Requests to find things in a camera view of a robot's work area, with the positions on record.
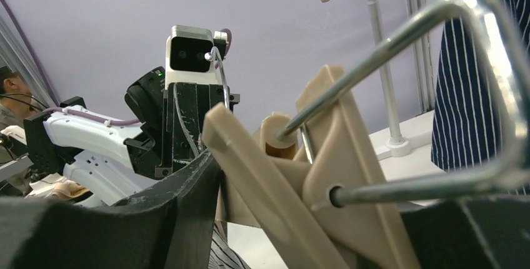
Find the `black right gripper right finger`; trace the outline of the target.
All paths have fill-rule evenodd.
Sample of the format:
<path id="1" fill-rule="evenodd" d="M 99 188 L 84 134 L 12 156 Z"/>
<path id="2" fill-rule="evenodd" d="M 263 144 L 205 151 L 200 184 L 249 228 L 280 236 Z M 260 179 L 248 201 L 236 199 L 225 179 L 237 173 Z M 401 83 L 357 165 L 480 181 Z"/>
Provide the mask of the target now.
<path id="1" fill-rule="evenodd" d="M 529 197 L 398 204 L 422 268 L 529 268 Z"/>

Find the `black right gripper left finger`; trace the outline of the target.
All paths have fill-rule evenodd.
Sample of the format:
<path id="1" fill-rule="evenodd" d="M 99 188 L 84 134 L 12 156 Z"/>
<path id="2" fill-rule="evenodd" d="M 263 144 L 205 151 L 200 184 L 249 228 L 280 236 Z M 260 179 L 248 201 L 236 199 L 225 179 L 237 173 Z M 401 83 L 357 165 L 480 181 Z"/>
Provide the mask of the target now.
<path id="1" fill-rule="evenodd" d="M 114 206 L 1 199 L 2 268 L 207 268 L 220 168 L 205 151 Z"/>

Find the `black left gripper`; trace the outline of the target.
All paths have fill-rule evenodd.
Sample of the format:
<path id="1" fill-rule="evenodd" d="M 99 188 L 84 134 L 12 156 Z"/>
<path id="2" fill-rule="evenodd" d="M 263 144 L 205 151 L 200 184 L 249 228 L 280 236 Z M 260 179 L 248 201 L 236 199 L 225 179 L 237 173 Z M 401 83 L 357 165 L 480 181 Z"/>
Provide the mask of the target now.
<path id="1" fill-rule="evenodd" d="M 124 99 L 141 122 L 140 134 L 124 142 L 134 172 L 161 180 L 195 160 L 206 149 L 200 139 L 204 117 L 225 98 L 221 84 L 166 87 L 161 66 L 130 85 Z"/>

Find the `navy striped underwear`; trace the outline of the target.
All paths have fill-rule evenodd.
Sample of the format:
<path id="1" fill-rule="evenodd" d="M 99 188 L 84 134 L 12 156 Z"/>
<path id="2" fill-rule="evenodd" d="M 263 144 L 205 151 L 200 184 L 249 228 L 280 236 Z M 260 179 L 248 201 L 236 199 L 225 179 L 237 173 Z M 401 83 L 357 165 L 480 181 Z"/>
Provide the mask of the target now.
<path id="1" fill-rule="evenodd" d="M 529 0 L 504 0 L 529 49 Z M 431 161 L 449 173 L 493 159 L 503 138 L 491 103 L 489 83 L 481 77 L 475 45 L 460 19 L 446 21 L 442 32 L 431 138 Z"/>

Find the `wooden hanger with grey underwear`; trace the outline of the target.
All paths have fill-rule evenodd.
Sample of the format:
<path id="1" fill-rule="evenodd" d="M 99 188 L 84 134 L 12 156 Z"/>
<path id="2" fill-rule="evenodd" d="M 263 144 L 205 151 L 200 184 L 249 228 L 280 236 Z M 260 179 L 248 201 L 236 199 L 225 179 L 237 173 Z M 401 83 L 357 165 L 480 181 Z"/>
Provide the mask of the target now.
<path id="1" fill-rule="evenodd" d="M 461 17 L 477 59 L 492 81 L 504 147 L 492 162 L 456 173 L 386 181 L 351 88 L 441 21 Z M 500 0 L 437 0 L 419 11 L 352 71 L 324 66 L 297 101 L 289 123 L 273 123 L 266 143 L 291 146 L 305 125 L 301 156 L 269 156 L 233 113 L 207 112 L 202 140 L 289 268 L 422 268 L 398 204 L 430 206 L 462 198 L 507 195 L 529 181 L 529 60 Z"/>

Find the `grey striped underwear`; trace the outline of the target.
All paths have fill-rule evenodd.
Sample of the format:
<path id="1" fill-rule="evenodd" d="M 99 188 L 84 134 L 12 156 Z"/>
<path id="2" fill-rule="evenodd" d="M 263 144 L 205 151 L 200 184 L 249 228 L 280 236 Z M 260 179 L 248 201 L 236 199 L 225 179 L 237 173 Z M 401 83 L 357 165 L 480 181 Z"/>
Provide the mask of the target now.
<path id="1" fill-rule="evenodd" d="M 229 246 L 214 225 L 208 269 L 250 269 L 251 267 Z"/>

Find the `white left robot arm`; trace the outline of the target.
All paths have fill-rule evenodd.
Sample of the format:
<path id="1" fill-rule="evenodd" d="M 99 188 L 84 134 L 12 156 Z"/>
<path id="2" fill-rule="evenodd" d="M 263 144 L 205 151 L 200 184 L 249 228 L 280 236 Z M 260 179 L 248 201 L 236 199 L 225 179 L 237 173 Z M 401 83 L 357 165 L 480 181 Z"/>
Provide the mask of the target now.
<path id="1" fill-rule="evenodd" d="M 94 113 L 79 97 L 28 118 L 33 167 L 63 175 L 114 205 L 210 161 L 201 141 L 205 114 L 217 104 L 233 107 L 239 96 L 215 62 L 206 72 L 179 71 L 173 78 L 154 68 L 127 88 L 124 99 L 132 120 Z"/>

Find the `left metal rack pole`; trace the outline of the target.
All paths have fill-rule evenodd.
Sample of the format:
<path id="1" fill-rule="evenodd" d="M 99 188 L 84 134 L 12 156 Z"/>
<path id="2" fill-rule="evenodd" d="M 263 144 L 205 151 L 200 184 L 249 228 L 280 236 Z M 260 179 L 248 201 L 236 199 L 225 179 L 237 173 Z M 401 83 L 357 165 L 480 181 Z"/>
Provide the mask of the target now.
<path id="1" fill-rule="evenodd" d="M 371 18 L 372 35 L 376 44 L 382 43 L 383 27 L 379 10 L 379 0 L 367 0 L 367 6 Z M 401 127 L 393 86 L 393 79 L 388 65 L 389 59 L 380 61 L 379 74 L 384 95 L 387 120 L 389 123 L 389 138 L 385 147 L 389 150 L 389 157 L 400 158 L 410 154 L 412 147 L 410 141 L 401 133 Z"/>

